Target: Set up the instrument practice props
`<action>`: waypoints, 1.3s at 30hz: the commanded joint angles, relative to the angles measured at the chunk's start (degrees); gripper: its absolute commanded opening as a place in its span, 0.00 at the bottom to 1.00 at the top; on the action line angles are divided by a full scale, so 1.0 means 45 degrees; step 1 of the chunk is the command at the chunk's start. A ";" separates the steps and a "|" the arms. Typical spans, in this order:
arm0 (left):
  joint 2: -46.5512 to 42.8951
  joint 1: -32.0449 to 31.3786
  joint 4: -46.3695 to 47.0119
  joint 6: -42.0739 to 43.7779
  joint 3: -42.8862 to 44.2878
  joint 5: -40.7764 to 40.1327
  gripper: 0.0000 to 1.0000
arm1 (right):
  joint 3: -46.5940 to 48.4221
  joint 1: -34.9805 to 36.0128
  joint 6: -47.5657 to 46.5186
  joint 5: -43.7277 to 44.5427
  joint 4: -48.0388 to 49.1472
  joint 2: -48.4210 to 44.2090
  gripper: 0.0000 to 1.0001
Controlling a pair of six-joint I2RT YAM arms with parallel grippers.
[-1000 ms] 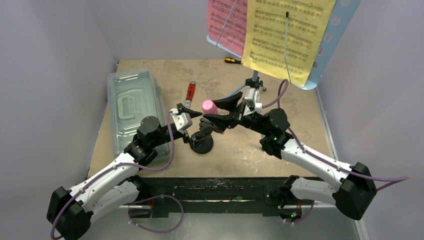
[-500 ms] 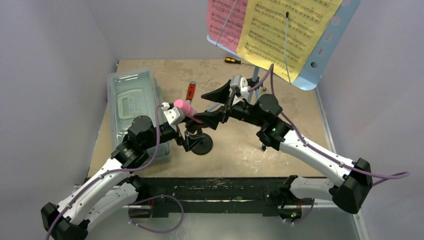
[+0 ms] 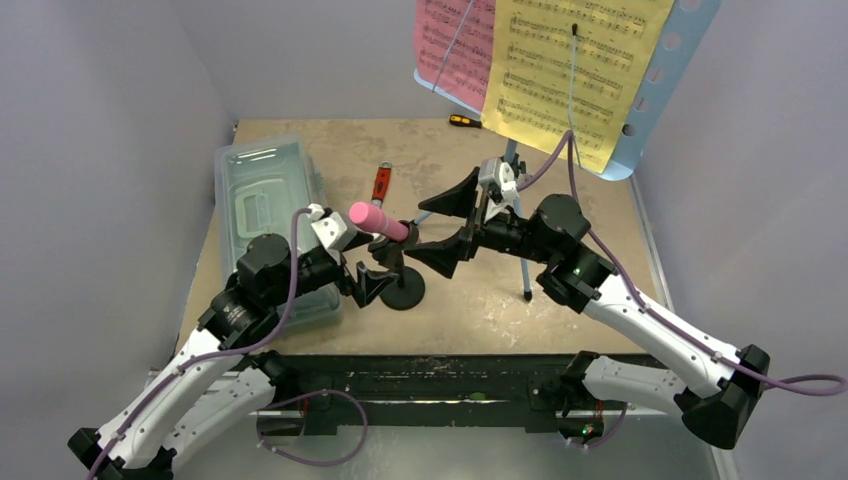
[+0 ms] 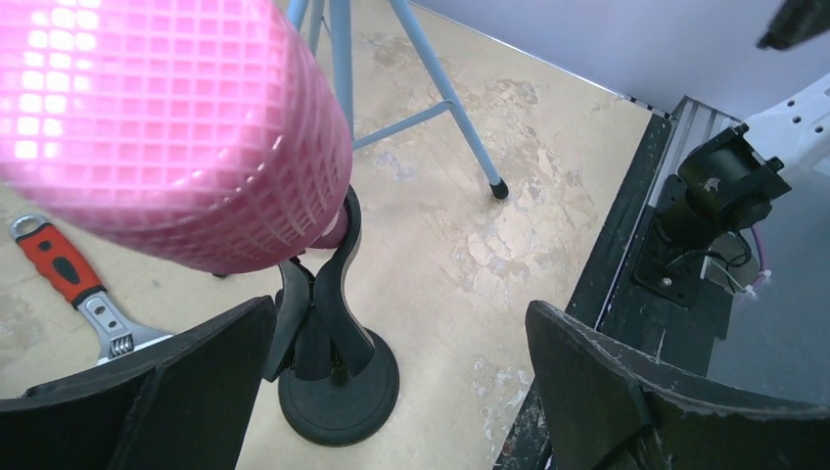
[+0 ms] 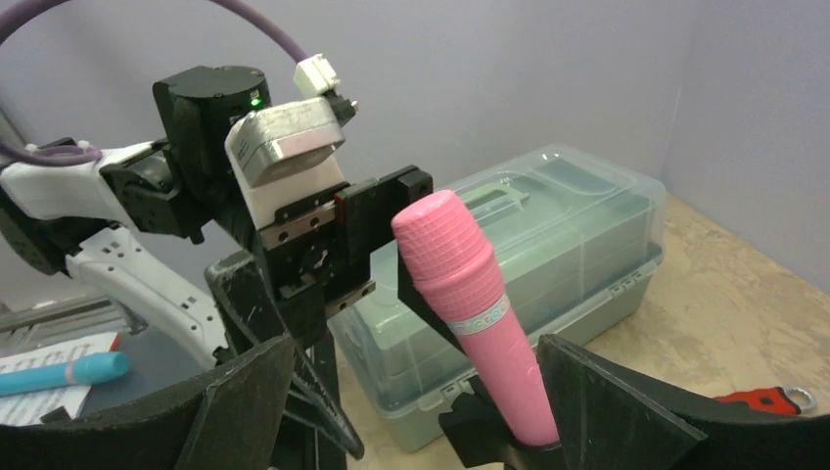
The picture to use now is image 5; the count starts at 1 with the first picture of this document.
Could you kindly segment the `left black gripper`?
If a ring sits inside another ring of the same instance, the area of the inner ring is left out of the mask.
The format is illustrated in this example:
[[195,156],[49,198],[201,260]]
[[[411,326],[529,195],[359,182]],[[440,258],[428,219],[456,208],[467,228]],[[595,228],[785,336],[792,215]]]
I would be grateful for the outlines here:
[[254,258],[238,252],[205,270],[242,368],[233,408],[272,461],[359,459],[365,445],[341,407],[324,315],[368,294],[370,255],[392,241],[392,218],[431,194],[415,165],[339,183],[278,210],[258,230]]

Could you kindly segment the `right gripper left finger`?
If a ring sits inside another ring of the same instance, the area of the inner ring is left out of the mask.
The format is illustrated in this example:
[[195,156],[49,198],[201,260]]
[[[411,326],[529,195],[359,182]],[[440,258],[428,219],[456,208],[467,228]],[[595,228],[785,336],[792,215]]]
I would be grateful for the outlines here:
[[234,410],[231,361],[129,403],[61,423],[1,428],[4,469],[266,469],[269,451]]

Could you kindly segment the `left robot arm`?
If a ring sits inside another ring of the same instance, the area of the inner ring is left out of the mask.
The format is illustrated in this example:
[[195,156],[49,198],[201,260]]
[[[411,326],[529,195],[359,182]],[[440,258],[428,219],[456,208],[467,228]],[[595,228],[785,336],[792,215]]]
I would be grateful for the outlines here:
[[392,217],[430,194],[410,165],[349,183],[356,106],[273,105],[264,73],[198,66],[153,85],[161,139],[72,139],[1,167],[1,233],[36,270],[100,290],[175,341],[197,377],[43,437],[62,458],[141,469],[287,467],[313,437],[364,445],[318,368],[329,320],[373,292]]

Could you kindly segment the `red handled adjustable wrench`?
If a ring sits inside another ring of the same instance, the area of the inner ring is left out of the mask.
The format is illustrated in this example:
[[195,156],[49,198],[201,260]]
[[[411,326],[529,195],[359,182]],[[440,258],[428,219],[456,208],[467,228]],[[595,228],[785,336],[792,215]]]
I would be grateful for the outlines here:
[[807,389],[794,385],[733,392],[715,397],[715,400],[739,404],[756,411],[791,416],[810,414],[817,408],[815,396]]

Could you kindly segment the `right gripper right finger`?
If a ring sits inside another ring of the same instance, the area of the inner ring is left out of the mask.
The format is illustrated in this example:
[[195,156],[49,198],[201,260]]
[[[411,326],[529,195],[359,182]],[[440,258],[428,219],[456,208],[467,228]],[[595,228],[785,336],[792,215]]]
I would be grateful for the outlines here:
[[829,418],[727,404],[557,335],[537,357],[570,469],[826,469]]

